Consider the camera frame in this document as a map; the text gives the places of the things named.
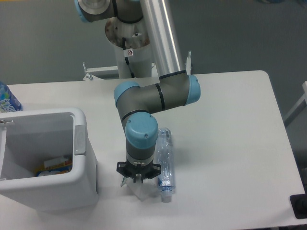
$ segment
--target white table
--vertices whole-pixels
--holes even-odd
[[[168,204],[159,197],[141,202],[119,186],[116,164],[126,150],[113,90],[122,80],[10,86],[26,109],[84,111],[99,162],[100,199],[91,207],[42,213],[0,196],[0,229],[235,230],[307,223],[291,208],[289,196],[304,189],[268,75],[198,79],[197,103],[154,115],[172,131],[175,146],[177,191]]]

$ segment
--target blue joint cap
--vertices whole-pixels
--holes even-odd
[[[190,89],[188,99],[185,105],[197,102],[201,97],[201,86],[198,83],[197,77],[189,75]]]
[[[84,17],[84,15],[83,15],[83,13],[80,9],[80,6],[78,4],[78,0],[75,0],[74,2],[75,2],[75,6],[76,6],[76,9],[77,9],[78,15],[80,16],[81,21],[84,22],[84,23],[89,23],[89,21]]]
[[[126,139],[137,149],[148,149],[155,145],[158,139],[158,122],[149,113],[132,114],[125,127]]]
[[[117,101],[119,97],[127,90],[130,89],[131,87],[139,87],[140,85],[135,82],[135,81],[125,81],[121,84],[119,84],[115,89],[114,89],[114,100],[115,100],[115,105],[117,104]]]

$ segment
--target sticker on pole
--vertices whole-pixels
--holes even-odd
[[[124,50],[124,57],[128,58],[128,57],[131,57],[131,56],[133,56],[133,49],[125,49]]]

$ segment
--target trash bin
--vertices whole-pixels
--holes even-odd
[[[64,174],[39,176],[44,161],[70,157]],[[97,160],[78,108],[0,114],[0,194],[37,210],[95,204]]]

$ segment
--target blue bottle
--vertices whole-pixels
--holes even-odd
[[[162,202],[172,200],[175,190],[175,170],[172,133],[168,128],[160,128],[155,150],[155,162],[161,165],[161,174],[158,176],[158,190],[161,192]]]
[[[22,110],[22,105],[9,87],[0,81],[0,111],[2,113]]]

